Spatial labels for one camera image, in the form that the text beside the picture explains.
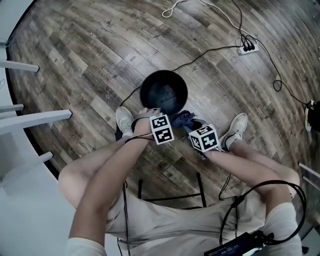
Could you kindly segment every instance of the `sock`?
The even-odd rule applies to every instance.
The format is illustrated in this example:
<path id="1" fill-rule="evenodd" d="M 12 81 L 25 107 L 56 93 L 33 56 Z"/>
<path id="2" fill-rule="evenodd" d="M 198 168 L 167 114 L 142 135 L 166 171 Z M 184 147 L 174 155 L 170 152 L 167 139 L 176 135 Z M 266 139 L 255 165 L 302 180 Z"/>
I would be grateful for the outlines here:
<path id="1" fill-rule="evenodd" d="M 225 147 L 229 150 L 230 145 L 236 140 L 242 140 L 242 137 L 241 137 L 240 133 L 235 133 L 231 137 L 227 138 L 225 143 L 224 143 Z"/>
<path id="2" fill-rule="evenodd" d="M 123 136 L 132 137 L 133 135 L 134 135 L 134 133 L 132 132 L 132 130 L 126 130 L 126 131 L 122 134 L 122 137 L 123 137 Z"/>

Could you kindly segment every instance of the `white sneaker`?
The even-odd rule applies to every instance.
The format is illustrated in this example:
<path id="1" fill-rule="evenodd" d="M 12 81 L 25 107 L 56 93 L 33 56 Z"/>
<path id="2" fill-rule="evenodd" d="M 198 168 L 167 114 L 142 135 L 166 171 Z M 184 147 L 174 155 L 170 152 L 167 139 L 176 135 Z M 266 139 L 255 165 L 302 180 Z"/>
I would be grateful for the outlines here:
<path id="1" fill-rule="evenodd" d="M 134 121 L 134 117 L 127 108 L 125 108 L 124 106 L 120 106 L 116 109 L 115 121 L 120 131 L 122 132 L 122 137 L 131 137 L 132 135 L 134 135 L 131 129 L 131 124 Z"/>
<path id="2" fill-rule="evenodd" d="M 231 122 L 227 133 L 219 138 L 220 146 L 218 149 L 223 152 L 229 152 L 229 147 L 235 140 L 242 140 L 242 134 L 245 132 L 248 123 L 246 113 L 238 114 Z"/>

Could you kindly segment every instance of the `blue cloth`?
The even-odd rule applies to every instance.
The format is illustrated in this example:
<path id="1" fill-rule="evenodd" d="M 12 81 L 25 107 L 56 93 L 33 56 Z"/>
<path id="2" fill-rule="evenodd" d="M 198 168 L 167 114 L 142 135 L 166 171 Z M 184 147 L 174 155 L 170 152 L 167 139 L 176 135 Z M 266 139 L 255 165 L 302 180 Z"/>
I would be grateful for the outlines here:
<path id="1" fill-rule="evenodd" d="M 191 130 L 193 130 L 193 127 L 194 127 L 193 118 L 195 116 L 196 116 L 195 113 L 190 113 L 188 110 L 184 110 L 175 116 L 171 124 L 173 127 L 176 127 L 176 128 L 187 126 Z"/>

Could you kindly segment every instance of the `hand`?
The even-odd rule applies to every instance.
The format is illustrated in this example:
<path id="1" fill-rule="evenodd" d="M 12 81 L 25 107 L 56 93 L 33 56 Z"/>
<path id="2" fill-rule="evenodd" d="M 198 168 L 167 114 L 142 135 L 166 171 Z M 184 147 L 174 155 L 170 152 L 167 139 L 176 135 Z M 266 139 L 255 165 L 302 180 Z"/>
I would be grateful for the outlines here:
<path id="1" fill-rule="evenodd" d="M 159 114 L 160 110 L 159 109 L 150 109 L 148 110 L 146 107 L 143 110 L 140 110 L 139 114 Z M 150 121 L 149 118 L 141 118 L 139 119 L 134 127 L 134 133 L 133 136 L 138 136 L 138 135 L 145 135 L 145 134 L 151 134 L 151 126 L 150 126 Z"/>

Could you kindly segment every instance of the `black bucket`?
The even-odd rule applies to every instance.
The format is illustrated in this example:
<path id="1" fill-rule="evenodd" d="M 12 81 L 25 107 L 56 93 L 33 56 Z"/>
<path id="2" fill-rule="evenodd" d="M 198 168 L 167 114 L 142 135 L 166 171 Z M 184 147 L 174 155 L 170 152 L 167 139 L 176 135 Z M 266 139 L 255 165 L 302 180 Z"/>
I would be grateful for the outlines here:
<path id="1" fill-rule="evenodd" d="M 179 113 L 188 99 L 188 88 L 183 78 L 169 70 L 150 74 L 142 83 L 140 100 L 145 108 L 161 108 L 168 116 Z"/>

